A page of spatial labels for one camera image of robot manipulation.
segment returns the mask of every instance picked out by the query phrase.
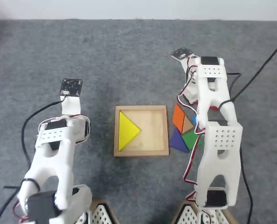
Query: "white wall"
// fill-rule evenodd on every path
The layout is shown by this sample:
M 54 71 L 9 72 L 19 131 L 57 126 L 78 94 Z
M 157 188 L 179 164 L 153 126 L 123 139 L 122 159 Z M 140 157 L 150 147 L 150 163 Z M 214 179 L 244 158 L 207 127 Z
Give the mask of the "white wall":
M 0 19 L 276 20 L 277 0 L 0 0 Z

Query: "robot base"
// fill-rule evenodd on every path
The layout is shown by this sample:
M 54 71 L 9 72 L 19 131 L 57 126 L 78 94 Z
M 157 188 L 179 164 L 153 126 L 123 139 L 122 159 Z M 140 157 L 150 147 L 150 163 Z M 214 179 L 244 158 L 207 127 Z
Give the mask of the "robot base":
M 193 202 L 184 201 L 172 224 L 238 224 L 231 213 L 225 210 L 200 210 Z

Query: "circuit board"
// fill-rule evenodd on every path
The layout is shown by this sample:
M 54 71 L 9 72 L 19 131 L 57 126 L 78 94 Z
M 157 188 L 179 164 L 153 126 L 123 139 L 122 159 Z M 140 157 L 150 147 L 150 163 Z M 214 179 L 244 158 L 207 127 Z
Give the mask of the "circuit board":
M 64 78 L 60 89 L 60 95 L 79 97 L 81 95 L 82 85 L 82 79 Z
M 185 57 L 190 56 L 191 54 L 193 54 L 193 52 L 190 49 L 184 47 L 179 48 L 171 53 L 172 57 L 179 61 L 184 59 Z

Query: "tangram puzzle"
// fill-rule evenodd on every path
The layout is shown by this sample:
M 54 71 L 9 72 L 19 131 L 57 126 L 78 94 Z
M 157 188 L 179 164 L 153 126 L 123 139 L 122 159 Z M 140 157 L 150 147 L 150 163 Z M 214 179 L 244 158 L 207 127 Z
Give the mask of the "tangram puzzle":
M 187 118 L 182 109 L 176 104 L 173 113 L 173 129 L 172 137 L 169 141 L 169 146 L 188 153 L 189 149 L 194 147 L 194 143 L 198 135 L 194 133 L 194 125 Z
M 116 106 L 114 156 L 169 155 L 166 106 Z

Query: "perforated panel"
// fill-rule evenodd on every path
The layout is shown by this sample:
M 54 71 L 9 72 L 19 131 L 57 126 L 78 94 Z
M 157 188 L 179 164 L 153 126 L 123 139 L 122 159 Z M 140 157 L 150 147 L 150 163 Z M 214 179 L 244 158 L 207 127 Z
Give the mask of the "perforated panel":
M 201 212 L 201 214 L 203 216 L 204 224 L 210 224 L 209 215 L 205 212 Z M 215 212 L 210 214 L 210 216 L 211 224 L 229 224 L 221 210 L 215 210 Z M 187 205 L 184 208 L 177 224 L 197 224 L 197 215 L 194 213 L 191 206 Z
M 197 74 L 199 77 L 204 78 L 227 77 L 226 69 L 221 65 L 199 65 L 197 68 Z
M 197 216 L 190 205 L 185 206 L 177 224 L 196 224 Z
M 242 126 L 219 126 L 214 122 L 208 122 L 205 141 L 214 143 L 216 150 L 231 150 L 239 148 L 242 135 Z
M 219 224 L 229 224 L 221 210 L 216 210 L 215 212 Z
M 103 205 L 98 205 L 92 215 L 93 224 L 112 224 L 111 219 Z
M 204 224 L 219 224 L 215 213 L 210 214 L 210 216 L 211 216 L 211 223 L 210 223 L 209 215 L 207 213 L 205 213 L 205 212 L 202 212 L 202 214 L 203 214 L 203 222 L 204 222 Z
M 214 147 L 219 150 L 229 150 L 234 147 L 235 142 L 238 141 L 237 131 L 234 128 L 221 126 L 215 131 Z
M 64 134 L 68 131 L 67 127 L 56 128 L 51 130 L 45 130 L 40 135 L 40 143 L 48 143 L 53 141 L 61 141 L 63 140 Z

